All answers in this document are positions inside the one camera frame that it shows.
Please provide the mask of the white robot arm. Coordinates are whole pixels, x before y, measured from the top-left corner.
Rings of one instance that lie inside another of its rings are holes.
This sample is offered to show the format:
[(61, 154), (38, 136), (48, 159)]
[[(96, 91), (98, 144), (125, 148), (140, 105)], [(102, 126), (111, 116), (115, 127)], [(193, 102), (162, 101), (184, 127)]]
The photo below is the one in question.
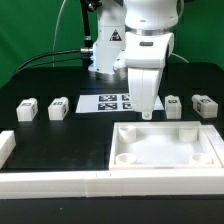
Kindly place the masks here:
[(89, 0), (89, 7), (98, 20), (90, 74), (126, 78), (132, 109), (150, 120), (184, 0)]

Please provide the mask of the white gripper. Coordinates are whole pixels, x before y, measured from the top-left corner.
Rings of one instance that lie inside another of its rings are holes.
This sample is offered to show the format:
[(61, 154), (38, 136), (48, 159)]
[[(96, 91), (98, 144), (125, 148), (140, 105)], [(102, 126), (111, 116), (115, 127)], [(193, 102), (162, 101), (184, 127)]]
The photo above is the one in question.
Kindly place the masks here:
[(151, 120), (166, 59), (174, 48), (174, 35), (166, 33), (142, 36), (126, 33), (125, 65), (128, 88), (134, 111)]

